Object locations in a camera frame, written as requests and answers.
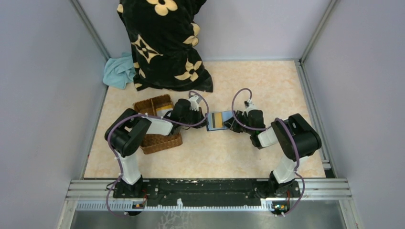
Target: black and yellow fabric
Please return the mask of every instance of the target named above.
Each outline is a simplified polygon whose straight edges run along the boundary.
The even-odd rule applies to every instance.
[[[213,91],[212,78],[194,49],[200,27],[193,20],[205,2],[120,0],[117,12],[131,41],[138,91]]]

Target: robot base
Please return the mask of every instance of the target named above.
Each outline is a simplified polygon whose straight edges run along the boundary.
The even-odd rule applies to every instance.
[[[127,184],[124,180],[120,180],[114,187],[114,198],[143,198],[145,191],[142,188],[143,179],[140,179],[133,185]]]

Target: beige floor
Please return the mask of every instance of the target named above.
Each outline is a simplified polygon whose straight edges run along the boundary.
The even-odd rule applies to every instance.
[[[202,93],[211,111],[231,108],[234,94],[243,87],[253,91],[253,102],[263,110],[265,124],[274,118],[309,114],[293,61],[205,62],[214,81],[214,93]],[[114,154],[104,140],[106,129],[134,102],[170,94],[175,103],[187,92],[146,89],[137,92],[133,84],[125,90],[110,87],[101,113],[85,177],[117,177],[119,168]],[[248,93],[241,93],[235,109],[243,109]],[[268,177],[276,168],[282,150],[279,144],[258,150],[249,135],[231,131],[207,132],[205,128],[181,131],[183,145],[153,153],[138,150],[139,169],[149,178],[254,178]],[[304,177],[325,177],[319,153],[304,163],[299,171]]]

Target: card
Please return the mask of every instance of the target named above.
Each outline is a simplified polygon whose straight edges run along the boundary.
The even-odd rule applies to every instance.
[[[224,121],[232,118],[232,111],[210,112],[208,114],[207,131],[227,130]]]

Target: gray wall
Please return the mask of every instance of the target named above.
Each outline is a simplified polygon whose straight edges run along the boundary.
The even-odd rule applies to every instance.
[[[368,229],[405,224],[405,1],[342,0],[305,64]]]
[[[105,61],[68,0],[0,1],[0,228],[55,228]]]
[[[330,0],[207,0],[195,21],[204,60],[299,58]],[[111,56],[130,52],[118,0],[79,0]]]

